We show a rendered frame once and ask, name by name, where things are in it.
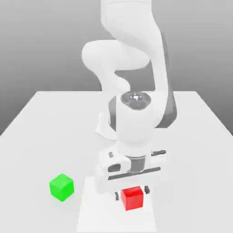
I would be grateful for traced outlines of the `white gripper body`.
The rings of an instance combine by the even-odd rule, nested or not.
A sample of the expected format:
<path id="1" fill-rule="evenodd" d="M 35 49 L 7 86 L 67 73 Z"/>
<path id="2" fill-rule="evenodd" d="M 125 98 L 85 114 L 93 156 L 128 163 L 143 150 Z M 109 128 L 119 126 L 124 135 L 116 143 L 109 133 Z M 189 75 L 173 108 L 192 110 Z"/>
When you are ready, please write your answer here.
<path id="1" fill-rule="evenodd" d="M 166 155 L 146 158 L 140 172 L 131 172 L 131 161 L 126 157 L 111 157 L 96 165 L 96 189 L 98 193 L 116 192 L 136 186 L 153 186 L 163 179 L 167 165 Z"/>

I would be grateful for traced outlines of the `small red cube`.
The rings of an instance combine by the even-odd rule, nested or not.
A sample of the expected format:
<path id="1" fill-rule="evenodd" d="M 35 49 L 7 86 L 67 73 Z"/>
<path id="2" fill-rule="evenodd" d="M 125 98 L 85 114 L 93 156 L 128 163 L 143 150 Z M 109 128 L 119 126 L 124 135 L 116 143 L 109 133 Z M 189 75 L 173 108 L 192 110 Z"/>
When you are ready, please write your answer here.
<path id="1" fill-rule="evenodd" d="M 140 186 L 121 190 L 121 200 L 126 211 L 143 207 L 144 193 Z"/>

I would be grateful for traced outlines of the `small green cube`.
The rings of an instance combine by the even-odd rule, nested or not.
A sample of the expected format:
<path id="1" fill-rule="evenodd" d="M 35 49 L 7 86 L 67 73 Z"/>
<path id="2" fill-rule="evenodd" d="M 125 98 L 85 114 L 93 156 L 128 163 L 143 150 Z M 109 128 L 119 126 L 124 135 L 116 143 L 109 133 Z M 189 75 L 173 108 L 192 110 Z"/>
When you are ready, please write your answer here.
<path id="1" fill-rule="evenodd" d="M 61 173 L 49 182 L 50 192 L 59 201 L 65 201 L 74 193 L 74 181 L 70 177 Z"/>

